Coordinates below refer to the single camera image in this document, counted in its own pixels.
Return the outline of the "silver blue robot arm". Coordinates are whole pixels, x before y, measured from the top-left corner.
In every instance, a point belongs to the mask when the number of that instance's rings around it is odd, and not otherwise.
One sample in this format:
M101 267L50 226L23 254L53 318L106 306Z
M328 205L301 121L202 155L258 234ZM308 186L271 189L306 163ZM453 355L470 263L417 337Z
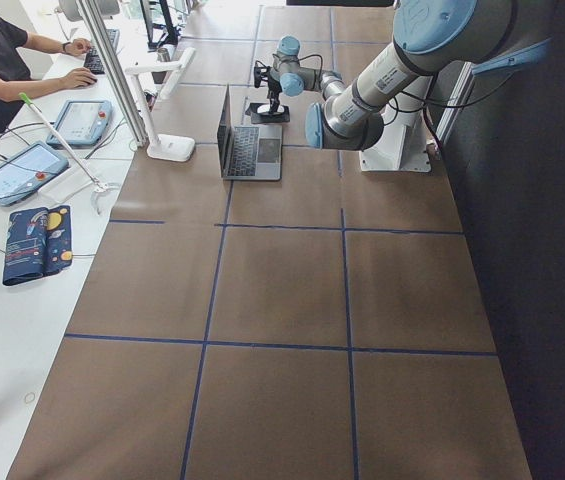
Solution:
M305 119L308 144L366 150L380 139L380 112L404 88L454 61L474 75L512 73L537 64L550 44L553 1L402 1L392 42L347 87L325 92Z
M289 97L298 96L304 91L320 92L324 99L339 94L344 90L344 83L339 73L303 67L298 57L300 42L293 36L284 36L273 54L273 65L267 71L269 112L277 115L283 112L280 106L281 93Z

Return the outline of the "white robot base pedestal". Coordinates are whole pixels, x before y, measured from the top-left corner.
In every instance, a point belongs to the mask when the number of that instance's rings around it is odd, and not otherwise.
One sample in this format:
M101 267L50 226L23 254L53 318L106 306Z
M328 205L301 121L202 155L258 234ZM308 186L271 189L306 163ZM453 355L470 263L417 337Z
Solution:
M382 111L384 130L374 146L360 153L362 171L431 170L422 102L430 83L430 77L417 77L409 84L405 80L390 83L395 91Z

